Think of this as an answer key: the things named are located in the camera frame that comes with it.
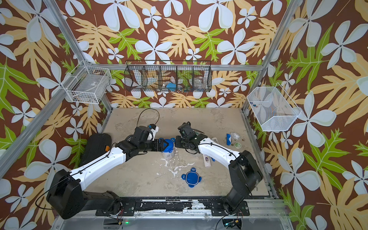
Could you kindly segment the blue small packet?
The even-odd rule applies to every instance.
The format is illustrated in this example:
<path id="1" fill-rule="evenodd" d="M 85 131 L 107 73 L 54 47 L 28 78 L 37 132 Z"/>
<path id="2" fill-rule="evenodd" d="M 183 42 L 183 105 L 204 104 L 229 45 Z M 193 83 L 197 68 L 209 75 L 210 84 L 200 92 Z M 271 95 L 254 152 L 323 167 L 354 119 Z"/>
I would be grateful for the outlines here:
<path id="1" fill-rule="evenodd" d="M 232 144 L 232 136 L 231 134 L 226 134 L 226 144 L 230 146 Z"/>

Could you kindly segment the clear jar blue lid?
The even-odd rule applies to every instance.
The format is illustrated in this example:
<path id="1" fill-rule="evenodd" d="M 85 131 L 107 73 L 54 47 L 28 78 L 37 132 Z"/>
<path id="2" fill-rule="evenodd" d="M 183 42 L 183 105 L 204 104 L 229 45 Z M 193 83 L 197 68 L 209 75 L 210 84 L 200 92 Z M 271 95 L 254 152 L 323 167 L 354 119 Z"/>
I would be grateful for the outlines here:
<path id="1" fill-rule="evenodd" d="M 174 151 L 163 151 L 163 157 L 165 160 L 170 160 L 174 157 Z"/>

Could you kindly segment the white toiletry tube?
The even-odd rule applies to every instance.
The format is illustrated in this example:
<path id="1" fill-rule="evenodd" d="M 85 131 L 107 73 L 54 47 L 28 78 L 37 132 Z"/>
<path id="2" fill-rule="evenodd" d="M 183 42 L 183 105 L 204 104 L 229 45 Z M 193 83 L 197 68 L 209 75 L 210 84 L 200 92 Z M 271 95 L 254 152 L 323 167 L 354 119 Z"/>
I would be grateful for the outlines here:
<path id="1" fill-rule="evenodd" d="M 203 159 L 205 167 L 211 167 L 211 158 L 208 155 L 204 154 Z"/>

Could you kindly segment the green round tin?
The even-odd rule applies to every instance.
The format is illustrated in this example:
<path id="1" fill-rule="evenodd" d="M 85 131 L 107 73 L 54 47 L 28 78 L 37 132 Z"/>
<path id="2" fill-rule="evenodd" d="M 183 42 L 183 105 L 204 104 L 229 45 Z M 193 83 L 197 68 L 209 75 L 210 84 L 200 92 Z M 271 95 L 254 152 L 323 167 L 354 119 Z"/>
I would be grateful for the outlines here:
<path id="1" fill-rule="evenodd" d="M 237 149 L 240 149 L 240 148 L 242 147 L 242 144 L 241 144 L 241 143 L 239 143 L 239 142 L 236 142 L 236 143 L 234 144 L 234 146 L 235 146 Z"/>

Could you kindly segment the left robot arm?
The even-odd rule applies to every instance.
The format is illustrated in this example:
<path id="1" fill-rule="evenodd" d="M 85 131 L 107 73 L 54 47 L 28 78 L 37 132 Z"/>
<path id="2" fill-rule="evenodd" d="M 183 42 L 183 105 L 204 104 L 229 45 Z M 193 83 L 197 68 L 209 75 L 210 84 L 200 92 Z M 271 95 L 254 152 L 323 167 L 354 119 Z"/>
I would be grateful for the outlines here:
<path id="1" fill-rule="evenodd" d="M 71 171 L 60 170 L 53 178 L 47 202 L 63 218 L 69 219 L 81 211 L 99 210 L 105 215 L 117 215 L 122 200 L 112 191 L 86 192 L 86 188 L 100 176 L 131 158 L 149 151 L 164 151 L 164 139 L 156 139 L 159 127 L 138 126 L 133 135 L 119 142 L 95 160 Z"/>

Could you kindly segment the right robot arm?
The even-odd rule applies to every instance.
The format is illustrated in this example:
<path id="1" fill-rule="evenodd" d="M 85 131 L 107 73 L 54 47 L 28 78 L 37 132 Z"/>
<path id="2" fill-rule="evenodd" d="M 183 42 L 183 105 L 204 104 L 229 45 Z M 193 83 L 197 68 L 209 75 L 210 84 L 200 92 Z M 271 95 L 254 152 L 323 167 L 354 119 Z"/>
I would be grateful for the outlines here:
<path id="1" fill-rule="evenodd" d="M 207 155 L 229 170 L 232 188 L 223 201 L 223 209 L 227 214 L 236 212 L 241 202 L 263 180 L 263 174 L 255 158 L 246 150 L 243 152 L 230 150 L 204 134 L 193 134 L 188 137 L 177 136 L 175 146 Z"/>

